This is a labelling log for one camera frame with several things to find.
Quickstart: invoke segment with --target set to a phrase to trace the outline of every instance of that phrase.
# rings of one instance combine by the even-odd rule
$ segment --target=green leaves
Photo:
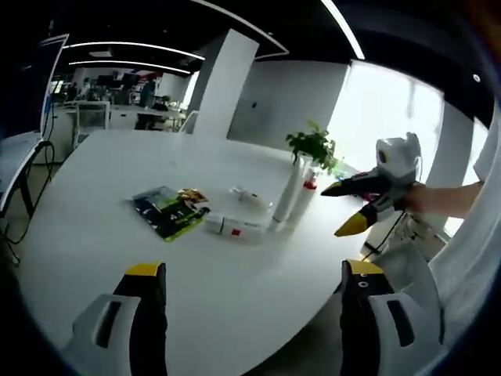
[[[328,131],[321,130],[313,120],[308,120],[308,126],[313,130],[312,133],[306,135],[303,132],[296,132],[285,138],[292,148],[294,163],[299,153],[307,154],[312,156],[312,160],[322,169],[331,173],[337,164],[337,159],[334,158],[336,143],[328,140]]]

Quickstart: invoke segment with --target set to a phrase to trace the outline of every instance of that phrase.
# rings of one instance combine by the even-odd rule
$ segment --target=office chair
[[[196,110],[191,111],[184,123],[182,123],[181,128],[179,128],[178,132],[192,133],[193,129],[195,128],[196,118],[198,117],[198,114],[199,112]]]
[[[92,132],[108,129],[110,125],[110,102],[76,102],[77,119],[73,130],[75,150]]]

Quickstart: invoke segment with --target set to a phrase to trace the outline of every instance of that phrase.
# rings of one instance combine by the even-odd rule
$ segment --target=white bottle
[[[303,214],[306,212],[310,201],[316,193],[317,177],[318,173],[315,172],[313,168],[310,168],[308,170],[308,174],[306,175],[306,180],[303,183],[303,187],[297,195],[296,203],[290,211],[289,218],[287,219],[288,227],[295,227],[303,217]]]
[[[290,174],[289,182],[283,190],[279,203],[276,205],[275,213],[270,224],[271,230],[277,230],[289,217],[303,178],[304,161],[299,157],[294,165],[294,170]]]

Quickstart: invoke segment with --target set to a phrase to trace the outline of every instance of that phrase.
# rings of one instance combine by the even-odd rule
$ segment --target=white table
[[[162,261],[169,376],[238,376],[257,366],[326,303],[341,281],[341,261],[358,258],[366,235],[333,232],[362,202],[317,196],[294,232],[248,244],[208,233],[204,224],[165,243],[126,200],[162,185],[196,187],[211,208],[243,215],[248,211],[228,193],[231,186],[277,202],[290,171],[289,153],[262,146],[93,133],[45,191],[23,242],[20,286],[34,318],[62,347],[77,315],[111,293],[126,269]]]

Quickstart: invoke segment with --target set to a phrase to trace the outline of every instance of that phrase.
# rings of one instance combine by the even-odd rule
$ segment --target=person's arm
[[[464,218],[483,184],[477,182],[459,188],[428,188],[416,184],[407,196],[405,206],[410,212]]]

